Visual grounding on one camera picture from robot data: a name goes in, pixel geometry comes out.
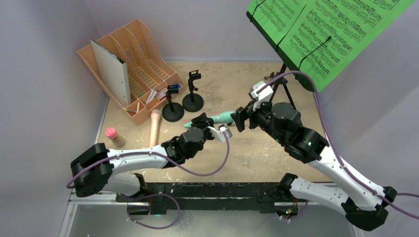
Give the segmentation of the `green sheet music paper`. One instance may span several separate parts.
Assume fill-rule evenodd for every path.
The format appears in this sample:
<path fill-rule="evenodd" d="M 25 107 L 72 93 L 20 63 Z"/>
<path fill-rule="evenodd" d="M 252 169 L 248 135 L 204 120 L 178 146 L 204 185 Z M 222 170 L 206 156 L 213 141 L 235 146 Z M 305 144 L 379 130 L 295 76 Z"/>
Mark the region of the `green sheet music paper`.
<path fill-rule="evenodd" d="M 322 91 L 412 2 L 410 0 L 307 0 L 280 47 L 298 65 L 304 53 L 330 35 L 309 56 L 296 79 L 308 91 Z"/>

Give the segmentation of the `red white staples box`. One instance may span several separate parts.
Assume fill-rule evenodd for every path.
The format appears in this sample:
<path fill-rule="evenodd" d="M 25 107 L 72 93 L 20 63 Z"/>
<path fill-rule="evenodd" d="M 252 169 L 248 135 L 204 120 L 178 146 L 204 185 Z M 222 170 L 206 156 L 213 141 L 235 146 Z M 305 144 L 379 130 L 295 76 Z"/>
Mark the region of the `red white staples box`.
<path fill-rule="evenodd" d="M 159 91 L 159 92 L 156 94 L 156 97 L 157 97 L 159 100 L 164 100 L 164 98 L 166 97 L 166 93 L 167 93 L 167 91 L 168 91 L 168 89 L 167 89 L 167 88 L 162 89 L 161 91 Z"/>

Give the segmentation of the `green capped marker middle slot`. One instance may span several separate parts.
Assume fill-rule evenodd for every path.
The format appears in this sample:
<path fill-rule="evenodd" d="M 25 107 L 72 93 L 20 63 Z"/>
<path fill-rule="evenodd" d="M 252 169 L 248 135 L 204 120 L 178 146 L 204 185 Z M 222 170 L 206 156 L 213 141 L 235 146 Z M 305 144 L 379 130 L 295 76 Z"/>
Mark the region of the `green capped marker middle slot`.
<path fill-rule="evenodd" d="M 149 96 L 148 96 L 148 98 L 147 98 L 147 100 L 146 100 L 145 104 L 148 104 L 149 102 L 151 102 L 151 101 L 154 99 L 154 97 L 155 97 L 155 94 L 156 94 L 156 93 L 157 93 L 156 89 L 155 89 L 155 88 L 153 88 L 153 89 L 151 90 L 151 92 L 150 92 L 150 94 L 149 94 Z"/>

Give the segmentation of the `pink capped bottle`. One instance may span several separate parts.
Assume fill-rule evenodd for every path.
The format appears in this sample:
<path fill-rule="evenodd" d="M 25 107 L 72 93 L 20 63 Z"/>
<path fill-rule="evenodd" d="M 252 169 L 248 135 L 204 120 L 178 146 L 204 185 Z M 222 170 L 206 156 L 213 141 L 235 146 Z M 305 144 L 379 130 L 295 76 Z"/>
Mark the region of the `pink capped bottle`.
<path fill-rule="evenodd" d="M 107 127 L 105 130 L 105 135 L 117 147 L 122 147 L 125 144 L 124 138 L 113 127 Z"/>

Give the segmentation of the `mint green toy microphone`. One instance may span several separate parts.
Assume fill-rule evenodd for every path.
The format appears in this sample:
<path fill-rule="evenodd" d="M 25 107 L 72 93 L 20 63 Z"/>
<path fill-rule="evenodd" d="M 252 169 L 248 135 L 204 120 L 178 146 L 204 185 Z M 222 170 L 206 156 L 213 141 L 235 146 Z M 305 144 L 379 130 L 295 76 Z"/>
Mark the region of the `mint green toy microphone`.
<path fill-rule="evenodd" d="M 234 120 L 231 117 L 234 113 L 235 111 L 226 111 L 218 115 L 209 116 L 208 118 L 212 119 L 214 124 L 227 124 L 230 126 L 234 123 Z"/>

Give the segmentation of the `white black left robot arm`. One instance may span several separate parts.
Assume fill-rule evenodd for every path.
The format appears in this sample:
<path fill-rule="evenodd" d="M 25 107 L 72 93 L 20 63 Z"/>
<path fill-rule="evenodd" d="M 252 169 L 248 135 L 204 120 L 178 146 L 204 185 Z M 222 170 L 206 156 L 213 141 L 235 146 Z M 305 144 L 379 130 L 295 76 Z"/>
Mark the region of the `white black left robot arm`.
<path fill-rule="evenodd" d="M 215 128 L 213 119 L 202 113 L 185 132 L 152 147 L 118 150 L 96 143 L 70 163 L 72 178 L 66 187 L 75 189 L 80 198 L 114 192 L 141 202 L 147 197 L 146 182 L 141 174 L 131 171 L 179 167 L 191 173 L 183 164 L 202 151 L 206 141 L 228 144 L 230 137 L 229 127 Z"/>

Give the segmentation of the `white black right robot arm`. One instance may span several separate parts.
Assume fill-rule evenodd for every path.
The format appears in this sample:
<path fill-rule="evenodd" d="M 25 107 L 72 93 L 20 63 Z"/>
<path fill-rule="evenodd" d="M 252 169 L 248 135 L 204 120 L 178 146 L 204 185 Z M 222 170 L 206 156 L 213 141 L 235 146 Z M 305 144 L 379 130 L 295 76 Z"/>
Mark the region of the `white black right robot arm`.
<path fill-rule="evenodd" d="M 337 158 L 327 140 L 313 129 L 302 125 L 301 114 L 290 103 L 263 102 L 254 109 L 252 104 L 240 107 L 231 116 L 238 131 L 259 127 L 291 157 L 307 164 L 332 180 L 336 187 L 323 186 L 287 173 L 279 183 L 277 194 L 289 201 L 293 197 L 316 202 L 345 216 L 354 226 L 372 231 L 388 217 L 387 203 L 393 202 L 396 190 L 370 181 L 341 158 Z"/>

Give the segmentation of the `pink toy microphone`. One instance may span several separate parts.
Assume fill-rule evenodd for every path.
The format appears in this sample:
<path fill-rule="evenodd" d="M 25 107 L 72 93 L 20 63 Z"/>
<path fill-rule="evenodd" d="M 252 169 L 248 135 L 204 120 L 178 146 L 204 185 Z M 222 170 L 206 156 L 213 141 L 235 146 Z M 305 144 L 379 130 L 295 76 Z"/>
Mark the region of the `pink toy microphone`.
<path fill-rule="evenodd" d="M 151 127 L 150 127 L 149 147 L 154 147 L 157 145 L 157 142 L 158 142 L 161 111 L 158 109 L 154 109 L 150 114 L 150 118 L 151 118 Z"/>

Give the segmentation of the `black mic stand with green mic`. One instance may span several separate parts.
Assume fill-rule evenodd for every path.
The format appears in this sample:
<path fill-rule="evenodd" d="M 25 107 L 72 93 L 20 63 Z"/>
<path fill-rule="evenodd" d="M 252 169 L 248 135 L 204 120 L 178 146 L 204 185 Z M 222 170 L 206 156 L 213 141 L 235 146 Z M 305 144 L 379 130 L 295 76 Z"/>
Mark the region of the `black mic stand with green mic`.
<path fill-rule="evenodd" d="M 201 79 L 201 73 L 199 70 L 193 70 L 189 72 L 188 88 L 189 94 L 187 94 L 182 100 L 183 108 L 188 112 L 197 112 L 204 106 L 204 101 L 201 95 L 195 93 L 198 91 L 193 84 L 195 80 Z"/>

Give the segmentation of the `black tripod music stand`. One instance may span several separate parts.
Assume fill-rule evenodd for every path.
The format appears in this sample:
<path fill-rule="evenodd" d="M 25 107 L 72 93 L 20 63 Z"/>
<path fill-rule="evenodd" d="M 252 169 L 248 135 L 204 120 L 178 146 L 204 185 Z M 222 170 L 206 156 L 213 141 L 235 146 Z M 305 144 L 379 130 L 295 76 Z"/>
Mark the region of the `black tripod music stand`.
<path fill-rule="evenodd" d="M 304 60 L 332 39 L 328 35 L 314 49 L 304 53 L 298 65 L 280 47 L 280 43 L 289 33 L 306 6 L 306 0 L 252 0 L 247 7 L 246 16 L 249 21 L 254 24 L 283 61 L 283 65 L 276 75 L 284 73 L 286 69 L 299 71 Z"/>

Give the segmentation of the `orange plastic file organizer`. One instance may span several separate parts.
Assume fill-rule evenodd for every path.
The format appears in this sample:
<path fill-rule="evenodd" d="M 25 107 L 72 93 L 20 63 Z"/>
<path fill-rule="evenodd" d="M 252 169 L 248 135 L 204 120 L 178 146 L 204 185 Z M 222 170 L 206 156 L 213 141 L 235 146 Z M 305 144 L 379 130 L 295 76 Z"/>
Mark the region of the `orange plastic file organizer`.
<path fill-rule="evenodd" d="M 137 102 L 140 102 L 138 113 L 124 111 L 135 125 L 143 123 L 150 117 L 153 109 L 158 109 L 167 102 L 166 98 L 159 100 L 155 97 L 150 103 L 145 104 L 153 88 L 159 92 L 168 85 L 178 83 L 181 85 L 179 92 L 185 90 L 186 85 L 179 73 L 162 59 L 149 28 L 139 19 L 135 19 L 97 42 L 127 63 L 131 96 L 131 104 L 128 106 L 122 106 L 103 83 L 91 44 L 78 50 L 77 53 L 105 93 L 123 111 L 124 109 L 136 110 Z"/>

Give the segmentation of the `grey binder folder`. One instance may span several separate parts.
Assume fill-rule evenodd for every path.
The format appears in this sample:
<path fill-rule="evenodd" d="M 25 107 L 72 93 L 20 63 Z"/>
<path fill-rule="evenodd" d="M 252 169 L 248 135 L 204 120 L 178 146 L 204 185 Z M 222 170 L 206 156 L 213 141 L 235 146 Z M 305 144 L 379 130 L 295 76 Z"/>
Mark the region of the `grey binder folder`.
<path fill-rule="evenodd" d="M 124 107 L 131 104 L 127 63 L 94 40 L 90 40 L 103 83 Z"/>

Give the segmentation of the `black mic stand for pink mic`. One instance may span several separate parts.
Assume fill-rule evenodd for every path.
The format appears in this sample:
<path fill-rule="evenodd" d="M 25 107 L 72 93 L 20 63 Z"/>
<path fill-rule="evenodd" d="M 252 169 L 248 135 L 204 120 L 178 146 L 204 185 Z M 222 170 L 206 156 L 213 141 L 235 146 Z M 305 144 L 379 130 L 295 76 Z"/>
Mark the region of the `black mic stand for pink mic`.
<path fill-rule="evenodd" d="M 176 122 L 183 118 L 184 108 L 181 104 L 172 101 L 172 95 L 178 94 L 179 88 L 177 85 L 168 85 L 166 92 L 167 104 L 162 109 L 162 116 L 168 122 Z"/>

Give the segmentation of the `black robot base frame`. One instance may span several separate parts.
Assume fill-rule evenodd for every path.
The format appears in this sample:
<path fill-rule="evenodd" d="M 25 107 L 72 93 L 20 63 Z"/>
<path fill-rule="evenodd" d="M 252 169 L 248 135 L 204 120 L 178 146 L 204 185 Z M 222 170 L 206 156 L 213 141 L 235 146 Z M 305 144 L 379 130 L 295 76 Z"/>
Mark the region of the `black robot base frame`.
<path fill-rule="evenodd" d="M 279 183 L 148 183 L 147 189 L 135 197 L 122 194 L 116 202 L 147 204 L 150 214 L 166 214 L 168 210 L 236 210 L 260 213 L 283 213 L 281 206 L 305 204 Z"/>

